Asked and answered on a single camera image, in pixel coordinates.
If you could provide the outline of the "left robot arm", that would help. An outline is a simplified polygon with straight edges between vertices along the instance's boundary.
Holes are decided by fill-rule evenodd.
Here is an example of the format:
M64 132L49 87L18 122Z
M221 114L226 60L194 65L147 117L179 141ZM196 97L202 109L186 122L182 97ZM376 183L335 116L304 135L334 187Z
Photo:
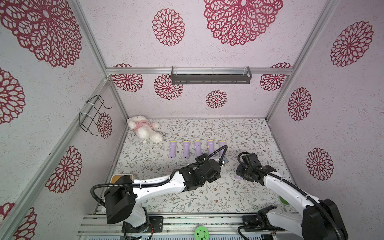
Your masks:
M213 159L211 155L202 155L196 163L173 170L170 175L149 180L132 180L124 175L115 183L92 186L90 193L106 209L107 224L125 222L142 232L150 220L146 208L139 203L165 194L194 191L206 182L212 183L221 177L221 167L227 162L224 156Z

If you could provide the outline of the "purple flashlight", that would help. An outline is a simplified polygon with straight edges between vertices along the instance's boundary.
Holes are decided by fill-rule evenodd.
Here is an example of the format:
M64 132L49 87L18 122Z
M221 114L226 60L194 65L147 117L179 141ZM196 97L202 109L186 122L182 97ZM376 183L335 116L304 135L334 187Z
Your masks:
M208 145L208 155L211 155L215 151L215 142L213 140L208 140L207 145Z
M185 159L190 158L190 142L189 141L183 142L183 156Z
M170 141L170 158L174 159L176 157L176 141Z
M224 140L219 141L219 147L220 147L220 148L223 147L223 146L225 146L226 144L227 144L227 143L226 143L226 141L224 141ZM222 156L223 152L224 152L224 149L220 150L220 152L219 152L219 156L220 156L220 157Z
M199 157L199 156L202 155L201 144L202 143L201 143L200 140L197 140L197 141L194 142L196 157Z

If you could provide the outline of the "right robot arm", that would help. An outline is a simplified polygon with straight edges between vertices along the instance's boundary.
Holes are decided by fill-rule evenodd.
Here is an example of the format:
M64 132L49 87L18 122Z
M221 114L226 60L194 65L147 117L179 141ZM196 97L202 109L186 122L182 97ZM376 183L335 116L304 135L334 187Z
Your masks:
M247 231L288 231L304 240L347 240L347 229L337 205L321 200L303 191L286 180L276 169L263 166L254 153L242 152L237 157L239 166L236 174L242 179L258 183L277 193L294 207L288 213L270 205L255 215L243 218L239 230Z

